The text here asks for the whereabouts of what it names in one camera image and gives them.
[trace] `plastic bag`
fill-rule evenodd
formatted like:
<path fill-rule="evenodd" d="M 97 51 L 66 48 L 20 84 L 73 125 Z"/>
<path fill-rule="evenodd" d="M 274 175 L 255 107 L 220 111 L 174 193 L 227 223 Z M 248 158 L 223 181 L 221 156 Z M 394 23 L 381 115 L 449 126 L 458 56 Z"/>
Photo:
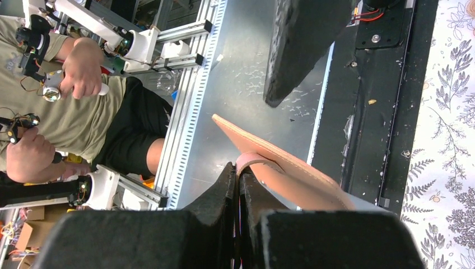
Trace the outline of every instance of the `plastic bag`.
<path fill-rule="evenodd" d="M 166 92 L 168 95 L 171 95 L 176 91 L 176 88 L 178 87 L 180 75 L 180 70 L 159 72 L 156 80 L 157 89 Z"/>

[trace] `orange object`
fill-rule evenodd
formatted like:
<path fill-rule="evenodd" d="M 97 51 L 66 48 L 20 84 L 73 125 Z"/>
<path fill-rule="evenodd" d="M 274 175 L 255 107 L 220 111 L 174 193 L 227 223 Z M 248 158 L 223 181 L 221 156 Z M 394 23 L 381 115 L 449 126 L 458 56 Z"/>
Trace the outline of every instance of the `orange object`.
<path fill-rule="evenodd" d="M 66 161 L 69 161 L 70 163 L 75 163 L 75 164 L 82 164 L 82 158 L 72 153 L 68 153 L 68 157 L 66 158 Z"/>
<path fill-rule="evenodd" d="M 4 227 L 4 224 L 3 224 L 3 221 L 0 220 L 0 228 L 3 228 Z"/>
<path fill-rule="evenodd" d="M 153 189 L 154 185 L 155 185 L 155 182 L 151 182 L 151 183 L 144 183 L 145 186 Z"/>
<path fill-rule="evenodd" d="M 150 184 L 155 182 L 155 177 L 150 177 L 148 179 L 143 179 L 142 176 L 140 176 L 140 180 L 142 181 L 143 184 Z"/>

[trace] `hand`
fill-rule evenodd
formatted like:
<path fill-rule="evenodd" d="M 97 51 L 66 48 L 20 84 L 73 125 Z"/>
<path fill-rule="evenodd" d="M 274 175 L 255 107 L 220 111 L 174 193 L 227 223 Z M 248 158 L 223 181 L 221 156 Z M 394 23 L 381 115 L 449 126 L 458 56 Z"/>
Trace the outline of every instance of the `hand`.
<path fill-rule="evenodd" d="M 53 161 L 55 148 L 37 128 L 28 129 L 20 141 L 7 146 L 7 174 L 18 182 L 28 182 Z"/>
<path fill-rule="evenodd" d="M 92 53 L 98 47 L 92 39 L 81 38 L 75 41 L 74 48 L 63 64 L 65 78 L 59 85 L 63 96 L 71 91 L 75 99 L 99 94 L 102 87 L 103 57 Z"/>

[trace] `black shorts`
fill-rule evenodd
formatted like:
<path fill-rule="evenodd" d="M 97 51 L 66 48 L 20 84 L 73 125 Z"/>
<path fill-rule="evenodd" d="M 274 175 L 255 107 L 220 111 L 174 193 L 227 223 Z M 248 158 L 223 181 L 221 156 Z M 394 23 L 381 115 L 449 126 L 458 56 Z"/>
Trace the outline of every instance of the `black shorts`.
<path fill-rule="evenodd" d="M 101 164 L 122 174 L 151 177 L 148 149 L 155 140 L 165 137 L 172 106 L 143 87 L 139 79 L 128 77 L 126 83 L 122 105 L 92 166 Z"/>

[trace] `floral tablecloth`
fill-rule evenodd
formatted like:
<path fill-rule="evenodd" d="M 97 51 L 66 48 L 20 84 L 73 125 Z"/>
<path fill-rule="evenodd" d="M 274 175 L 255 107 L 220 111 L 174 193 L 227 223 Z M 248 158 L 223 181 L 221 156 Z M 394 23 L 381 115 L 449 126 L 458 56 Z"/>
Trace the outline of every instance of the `floral tablecloth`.
<path fill-rule="evenodd" d="M 439 0 L 401 219 L 427 268 L 475 268 L 475 0 Z"/>

